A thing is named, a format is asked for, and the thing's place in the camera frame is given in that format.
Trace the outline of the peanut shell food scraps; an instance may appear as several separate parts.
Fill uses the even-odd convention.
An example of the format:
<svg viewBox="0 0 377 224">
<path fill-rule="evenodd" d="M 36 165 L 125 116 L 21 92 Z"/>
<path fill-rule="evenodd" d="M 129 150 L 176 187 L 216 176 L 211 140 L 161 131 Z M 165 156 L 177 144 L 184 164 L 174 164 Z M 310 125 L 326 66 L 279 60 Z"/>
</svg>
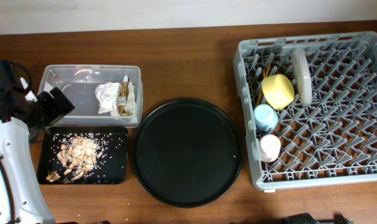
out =
<svg viewBox="0 0 377 224">
<path fill-rule="evenodd" d="M 90 177 L 105 165 L 108 150 L 107 134 L 55 134 L 52 138 L 50 162 L 56 164 L 48 171 L 45 181 L 74 184 Z"/>
</svg>

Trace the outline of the white tissue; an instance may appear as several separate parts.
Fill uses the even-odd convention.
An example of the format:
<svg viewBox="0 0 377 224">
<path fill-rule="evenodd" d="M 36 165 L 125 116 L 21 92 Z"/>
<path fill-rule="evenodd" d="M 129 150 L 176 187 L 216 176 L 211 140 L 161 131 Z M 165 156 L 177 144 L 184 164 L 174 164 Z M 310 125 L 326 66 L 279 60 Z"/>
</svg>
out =
<svg viewBox="0 0 377 224">
<path fill-rule="evenodd" d="M 118 112 L 118 97 L 122 89 L 122 83 L 100 84 L 95 89 L 96 99 L 99 101 L 98 113 L 110 113 L 111 116 L 121 116 Z"/>
</svg>

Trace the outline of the gold snack wrapper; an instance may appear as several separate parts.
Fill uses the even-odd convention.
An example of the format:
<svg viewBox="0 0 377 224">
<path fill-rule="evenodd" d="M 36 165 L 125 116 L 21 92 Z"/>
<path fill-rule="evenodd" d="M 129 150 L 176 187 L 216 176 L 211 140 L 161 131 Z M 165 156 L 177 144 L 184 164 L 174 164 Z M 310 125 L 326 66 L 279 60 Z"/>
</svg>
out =
<svg viewBox="0 0 377 224">
<path fill-rule="evenodd" d="M 127 75 L 124 76 L 122 89 L 118 97 L 118 112 L 121 116 L 130 116 L 136 107 L 134 100 L 134 86 Z"/>
</svg>

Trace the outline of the blue plastic cup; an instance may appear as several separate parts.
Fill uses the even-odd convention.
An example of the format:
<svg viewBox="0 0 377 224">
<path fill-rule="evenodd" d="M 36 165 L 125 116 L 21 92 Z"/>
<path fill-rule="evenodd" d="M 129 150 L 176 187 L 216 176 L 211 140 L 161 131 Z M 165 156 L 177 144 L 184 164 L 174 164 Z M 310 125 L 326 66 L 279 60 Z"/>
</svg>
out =
<svg viewBox="0 0 377 224">
<path fill-rule="evenodd" d="M 254 119 L 256 127 L 260 131 L 268 131 L 274 129 L 278 124 L 278 116 L 276 112 L 266 104 L 260 104 L 254 109 Z"/>
</svg>

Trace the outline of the pink plastic cup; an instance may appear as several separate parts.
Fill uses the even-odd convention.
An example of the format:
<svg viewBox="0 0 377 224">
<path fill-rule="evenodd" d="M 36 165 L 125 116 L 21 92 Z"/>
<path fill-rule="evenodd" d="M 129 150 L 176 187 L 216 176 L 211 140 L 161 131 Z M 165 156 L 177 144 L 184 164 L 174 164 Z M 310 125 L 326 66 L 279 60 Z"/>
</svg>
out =
<svg viewBox="0 0 377 224">
<path fill-rule="evenodd" d="M 263 162 L 275 161 L 281 150 L 281 142 L 279 138 L 272 134 L 267 134 L 259 140 L 261 151 L 261 160 Z"/>
</svg>

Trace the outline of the yellow bowl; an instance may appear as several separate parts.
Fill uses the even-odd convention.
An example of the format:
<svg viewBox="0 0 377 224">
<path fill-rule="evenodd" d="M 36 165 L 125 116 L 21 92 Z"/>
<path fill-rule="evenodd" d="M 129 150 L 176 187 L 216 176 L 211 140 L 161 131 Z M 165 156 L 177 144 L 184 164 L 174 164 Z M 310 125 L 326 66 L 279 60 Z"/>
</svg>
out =
<svg viewBox="0 0 377 224">
<path fill-rule="evenodd" d="M 290 105 L 295 98 L 291 81 L 282 74 L 266 77 L 262 83 L 262 91 L 266 101 L 277 110 Z"/>
</svg>

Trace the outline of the grey round plate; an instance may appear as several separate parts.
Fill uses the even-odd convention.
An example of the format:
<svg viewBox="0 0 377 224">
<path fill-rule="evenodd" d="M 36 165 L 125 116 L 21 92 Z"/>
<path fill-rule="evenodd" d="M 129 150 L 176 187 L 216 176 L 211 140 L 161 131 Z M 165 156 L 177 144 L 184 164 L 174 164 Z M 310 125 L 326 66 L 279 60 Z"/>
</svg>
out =
<svg viewBox="0 0 377 224">
<path fill-rule="evenodd" d="M 300 102 L 309 105 L 312 102 L 312 82 L 305 52 L 302 49 L 295 49 L 292 52 L 291 63 L 294 78 L 297 80 Z"/>
</svg>

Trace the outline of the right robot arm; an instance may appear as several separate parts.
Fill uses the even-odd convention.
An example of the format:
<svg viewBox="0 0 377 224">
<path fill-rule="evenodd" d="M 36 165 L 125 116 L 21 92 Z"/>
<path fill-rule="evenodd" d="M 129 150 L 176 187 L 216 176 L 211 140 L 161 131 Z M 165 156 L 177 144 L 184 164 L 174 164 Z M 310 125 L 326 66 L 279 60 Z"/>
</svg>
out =
<svg viewBox="0 0 377 224">
<path fill-rule="evenodd" d="M 282 219 L 284 224 L 354 224 L 354 221 L 346 219 L 341 213 L 334 213 L 329 220 L 316 220 L 309 213 L 300 213 Z"/>
</svg>

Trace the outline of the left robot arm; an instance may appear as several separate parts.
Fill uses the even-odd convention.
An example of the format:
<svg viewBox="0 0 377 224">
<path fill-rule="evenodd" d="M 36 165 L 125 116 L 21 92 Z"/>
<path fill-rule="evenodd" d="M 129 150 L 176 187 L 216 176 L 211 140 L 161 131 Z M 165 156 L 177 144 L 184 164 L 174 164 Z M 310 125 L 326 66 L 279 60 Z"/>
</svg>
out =
<svg viewBox="0 0 377 224">
<path fill-rule="evenodd" d="M 0 60 L 0 223 L 55 223 L 35 174 L 30 140 L 73 109 L 60 89 L 36 95 L 28 69 Z"/>
</svg>

